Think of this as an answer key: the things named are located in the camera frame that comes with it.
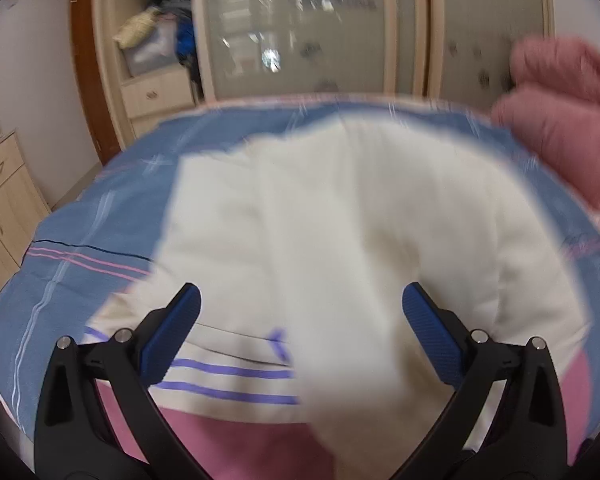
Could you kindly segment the cream and pink hooded jacket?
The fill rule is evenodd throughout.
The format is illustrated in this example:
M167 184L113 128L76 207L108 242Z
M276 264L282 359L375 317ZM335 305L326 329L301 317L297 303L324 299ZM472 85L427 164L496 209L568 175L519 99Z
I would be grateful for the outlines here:
M494 339L550 349L567 443L590 331L576 269L528 179L450 129L326 118L178 162L154 262L87 321L100 341L185 283L200 318L151 393L218 479L381 479L452 390L402 312L424 286Z

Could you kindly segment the blue plaid bed sheet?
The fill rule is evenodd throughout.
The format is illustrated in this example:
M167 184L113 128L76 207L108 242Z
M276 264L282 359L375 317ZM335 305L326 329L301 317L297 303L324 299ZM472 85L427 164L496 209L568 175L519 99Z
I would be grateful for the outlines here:
M236 148L260 133L284 136L353 112L473 140L506 157L528 183L576 266L593 320L567 379L570 422L579 439L600 430L600 224L594 214L508 131L475 113L442 102L376 98L267 99L170 117L110 162L75 202L41 221L20 269L0 290L0 402L19 430L33 432L52 343L65 334L104 338L97 310L154 265L185 156Z

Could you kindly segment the wooden side cabinet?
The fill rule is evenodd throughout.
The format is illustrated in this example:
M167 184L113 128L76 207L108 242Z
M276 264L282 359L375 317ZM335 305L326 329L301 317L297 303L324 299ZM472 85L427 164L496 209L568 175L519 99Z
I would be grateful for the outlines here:
M33 182L17 133L0 139L0 291L20 269L50 207Z

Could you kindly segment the rolled pink quilt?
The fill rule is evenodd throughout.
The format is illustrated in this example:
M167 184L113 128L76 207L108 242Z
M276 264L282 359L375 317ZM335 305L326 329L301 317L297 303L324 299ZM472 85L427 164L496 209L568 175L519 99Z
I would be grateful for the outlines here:
M491 122L600 210L600 50L578 37L531 36L509 59L514 88Z

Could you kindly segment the clear plastic storage box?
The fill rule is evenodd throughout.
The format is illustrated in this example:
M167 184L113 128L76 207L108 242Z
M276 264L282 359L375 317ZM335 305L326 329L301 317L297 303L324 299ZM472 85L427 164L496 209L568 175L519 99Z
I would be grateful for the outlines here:
M123 57L130 75L137 77L178 64L177 32L178 24L174 21L161 21L138 46L125 49Z

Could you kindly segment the sliding door wardrobe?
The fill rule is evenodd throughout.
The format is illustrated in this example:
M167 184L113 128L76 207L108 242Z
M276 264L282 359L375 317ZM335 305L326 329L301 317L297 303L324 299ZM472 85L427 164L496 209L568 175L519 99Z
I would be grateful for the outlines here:
M200 104L258 96L412 96L487 110L509 55L554 32L553 0L92 0L119 143ZM178 64L137 77L114 36L150 6L174 21Z

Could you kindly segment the yellow cloth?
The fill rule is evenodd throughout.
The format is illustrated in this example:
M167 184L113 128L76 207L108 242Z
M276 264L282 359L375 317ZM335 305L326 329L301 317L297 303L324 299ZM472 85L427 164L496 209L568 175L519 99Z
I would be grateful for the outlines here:
M139 46L156 28L160 14L158 6L150 6L126 20L114 36L119 49L128 50Z

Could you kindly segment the brown wooden door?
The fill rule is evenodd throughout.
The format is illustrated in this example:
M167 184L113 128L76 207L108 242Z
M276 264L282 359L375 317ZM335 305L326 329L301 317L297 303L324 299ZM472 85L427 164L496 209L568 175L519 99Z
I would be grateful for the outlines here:
M74 73L83 114L98 159L106 166L120 153L120 144L99 73L92 0L70 0L70 29Z

